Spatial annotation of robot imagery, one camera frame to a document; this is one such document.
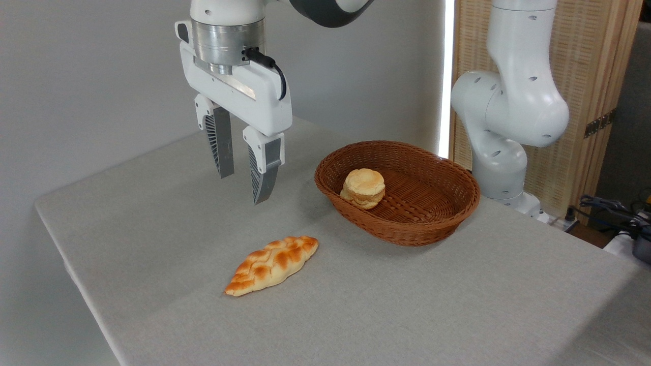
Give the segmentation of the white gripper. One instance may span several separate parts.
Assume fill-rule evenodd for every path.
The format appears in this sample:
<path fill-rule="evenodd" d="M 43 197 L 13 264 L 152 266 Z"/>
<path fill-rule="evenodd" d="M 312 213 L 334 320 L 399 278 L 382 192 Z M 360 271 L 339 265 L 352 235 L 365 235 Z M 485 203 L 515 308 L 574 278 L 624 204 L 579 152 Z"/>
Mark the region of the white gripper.
<path fill-rule="evenodd" d="M 220 178 L 234 174 L 230 113 L 250 125 L 243 139 L 255 205 L 272 194 L 285 164 L 282 132 L 293 121 L 290 91 L 281 76 L 246 54 L 248 49 L 265 51 L 264 26 L 263 20 L 236 26 L 193 19 L 175 24 L 184 75 L 199 93 L 194 100 L 198 127 L 207 135 Z"/>

